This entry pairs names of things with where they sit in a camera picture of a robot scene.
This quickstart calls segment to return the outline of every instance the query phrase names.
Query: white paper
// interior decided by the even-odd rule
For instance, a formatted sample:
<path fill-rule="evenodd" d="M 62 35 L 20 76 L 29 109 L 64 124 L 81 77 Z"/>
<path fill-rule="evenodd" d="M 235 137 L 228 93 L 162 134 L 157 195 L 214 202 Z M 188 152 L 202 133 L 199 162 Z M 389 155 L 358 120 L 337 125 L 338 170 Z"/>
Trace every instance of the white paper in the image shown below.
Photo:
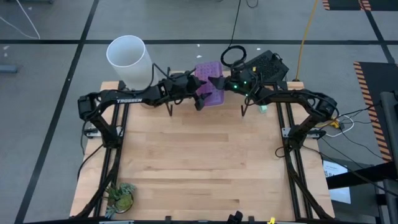
<path fill-rule="evenodd" d="M 328 161 L 323 161 L 323 170 L 325 171 L 326 177 L 347 173 L 347 168 L 339 164 L 335 164 L 334 162 L 328 162 Z M 349 187 L 329 190 L 329 194 L 332 200 L 351 204 Z"/>

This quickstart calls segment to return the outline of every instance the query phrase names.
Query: purple tray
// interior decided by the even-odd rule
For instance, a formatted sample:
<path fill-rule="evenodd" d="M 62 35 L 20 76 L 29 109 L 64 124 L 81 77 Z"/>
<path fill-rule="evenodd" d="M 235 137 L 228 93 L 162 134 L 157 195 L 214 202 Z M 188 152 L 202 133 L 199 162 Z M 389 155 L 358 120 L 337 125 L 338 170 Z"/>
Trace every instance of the purple tray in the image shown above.
<path fill-rule="evenodd" d="M 207 77 L 220 77 L 223 75 L 220 62 L 207 62 L 196 65 L 195 76 L 207 83 L 202 85 L 197 94 L 212 93 L 205 99 L 205 106 L 217 106 L 224 103 L 224 90 L 217 90 Z"/>

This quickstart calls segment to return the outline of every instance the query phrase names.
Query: white plastic cup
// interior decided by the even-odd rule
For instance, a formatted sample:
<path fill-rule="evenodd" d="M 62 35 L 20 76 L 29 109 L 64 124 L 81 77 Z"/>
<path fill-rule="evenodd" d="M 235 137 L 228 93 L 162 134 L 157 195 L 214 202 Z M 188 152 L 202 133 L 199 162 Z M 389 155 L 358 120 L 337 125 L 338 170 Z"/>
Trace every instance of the white plastic cup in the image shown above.
<path fill-rule="evenodd" d="M 106 58 L 129 89 L 143 90 L 148 87 L 152 79 L 152 60 L 140 38 L 133 35 L 118 37 L 108 46 Z M 150 85 L 158 82 L 155 71 Z"/>

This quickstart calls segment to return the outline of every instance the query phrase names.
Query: wooden tabletop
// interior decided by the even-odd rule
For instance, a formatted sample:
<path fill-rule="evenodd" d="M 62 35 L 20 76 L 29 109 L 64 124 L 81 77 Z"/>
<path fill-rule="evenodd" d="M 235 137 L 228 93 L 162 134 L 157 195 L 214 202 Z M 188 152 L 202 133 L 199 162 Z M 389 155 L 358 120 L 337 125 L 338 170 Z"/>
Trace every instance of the wooden tabletop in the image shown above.
<path fill-rule="evenodd" d="M 101 89 L 117 86 L 104 82 Z M 288 86 L 301 89 L 303 83 Z M 195 110 L 193 100 L 184 100 L 174 106 L 172 117 L 166 106 L 130 105 L 118 183 L 132 183 L 137 190 L 132 208 L 116 219 L 164 220 L 170 215 L 173 220 L 225 221 L 239 210 L 244 220 L 294 220 L 285 161 L 275 156 L 282 146 L 276 104 L 269 104 L 265 114 L 251 106 L 242 118 L 243 99 L 225 92 L 224 105 L 202 111 Z M 297 124 L 308 116 L 300 105 L 292 109 Z M 121 122 L 123 106 L 119 111 Z M 110 106 L 103 114 L 109 123 L 112 112 Z M 100 138 L 89 139 L 85 158 L 100 144 Z M 307 139 L 305 145 L 318 150 L 316 140 Z M 320 156 L 305 148 L 301 153 L 309 191 L 334 216 Z M 100 150 L 82 169 L 70 215 L 80 212 L 97 190 L 104 154 Z"/>

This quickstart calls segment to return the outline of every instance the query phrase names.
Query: plant pot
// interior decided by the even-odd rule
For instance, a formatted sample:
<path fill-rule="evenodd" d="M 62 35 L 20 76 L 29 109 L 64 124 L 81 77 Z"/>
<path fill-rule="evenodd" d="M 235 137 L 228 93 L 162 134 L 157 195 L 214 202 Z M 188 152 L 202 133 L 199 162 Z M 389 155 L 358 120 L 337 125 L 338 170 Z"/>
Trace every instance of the plant pot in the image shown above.
<path fill-rule="evenodd" d="M 132 205 L 133 205 L 133 203 L 134 203 L 134 197 L 132 196 L 132 194 L 130 194 L 130 196 L 131 196 L 131 200 L 132 200 L 132 202 L 131 202 L 131 204 L 130 204 L 130 207 L 127 208 L 127 209 L 125 209 L 125 210 L 117 211 L 117 212 L 116 212 L 117 214 L 122 214 L 122 213 L 125 213 L 126 211 L 130 210 L 130 208 L 132 207 Z"/>

